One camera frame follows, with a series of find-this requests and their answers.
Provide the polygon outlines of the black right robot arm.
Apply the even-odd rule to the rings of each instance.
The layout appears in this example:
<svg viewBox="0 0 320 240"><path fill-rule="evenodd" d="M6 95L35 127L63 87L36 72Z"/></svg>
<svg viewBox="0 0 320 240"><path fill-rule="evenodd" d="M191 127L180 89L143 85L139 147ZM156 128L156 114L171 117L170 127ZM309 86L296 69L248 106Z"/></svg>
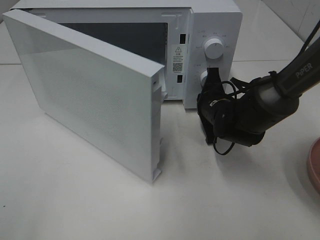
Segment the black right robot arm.
<svg viewBox="0 0 320 240"><path fill-rule="evenodd" d="M250 82L234 77L225 82L216 67L207 69L197 113L208 145L215 147L218 139L232 147L257 145L268 129L297 111L300 96L320 82L320 41L311 41L319 29L316 24L297 56L280 72ZM226 93L224 84L233 92Z"/></svg>

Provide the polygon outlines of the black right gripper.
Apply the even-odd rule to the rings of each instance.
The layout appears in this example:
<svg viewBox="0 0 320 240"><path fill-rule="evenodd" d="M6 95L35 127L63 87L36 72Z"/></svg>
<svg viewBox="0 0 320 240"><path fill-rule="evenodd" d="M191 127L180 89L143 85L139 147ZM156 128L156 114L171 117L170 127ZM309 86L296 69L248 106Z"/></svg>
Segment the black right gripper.
<svg viewBox="0 0 320 240"><path fill-rule="evenodd" d="M197 96L196 107L208 145L215 146L218 139L223 139L231 145L250 147L263 139L264 133L249 133L236 128L236 104L240 102L236 91L244 86L237 79L222 81L217 67L207 68L207 78Z"/></svg>

